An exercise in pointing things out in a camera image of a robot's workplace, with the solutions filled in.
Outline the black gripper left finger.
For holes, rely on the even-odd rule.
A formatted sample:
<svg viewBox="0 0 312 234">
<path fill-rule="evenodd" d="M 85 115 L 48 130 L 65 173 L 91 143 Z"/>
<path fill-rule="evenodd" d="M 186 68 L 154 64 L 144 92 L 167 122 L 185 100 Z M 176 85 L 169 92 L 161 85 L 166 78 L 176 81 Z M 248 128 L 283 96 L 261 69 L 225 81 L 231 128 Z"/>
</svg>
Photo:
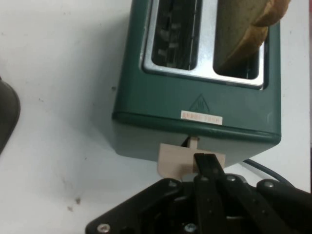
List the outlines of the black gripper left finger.
<svg viewBox="0 0 312 234">
<path fill-rule="evenodd" d="M 195 154 L 190 182 L 162 179 L 91 221 L 87 234 L 226 234 L 216 181 L 224 171 L 214 154 Z"/>
</svg>

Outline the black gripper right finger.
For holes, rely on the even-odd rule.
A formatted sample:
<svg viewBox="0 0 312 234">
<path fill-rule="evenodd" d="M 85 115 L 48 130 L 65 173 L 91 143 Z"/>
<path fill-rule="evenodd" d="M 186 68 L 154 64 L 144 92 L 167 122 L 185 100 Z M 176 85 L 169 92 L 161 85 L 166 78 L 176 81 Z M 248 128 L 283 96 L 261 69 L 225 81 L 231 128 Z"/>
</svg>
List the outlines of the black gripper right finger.
<svg viewBox="0 0 312 234">
<path fill-rule="evenodd" d="M 206 155 L 206 233 L 310 234 L 312 195 L 272 179 L 256 187 Z"/>
</svg>

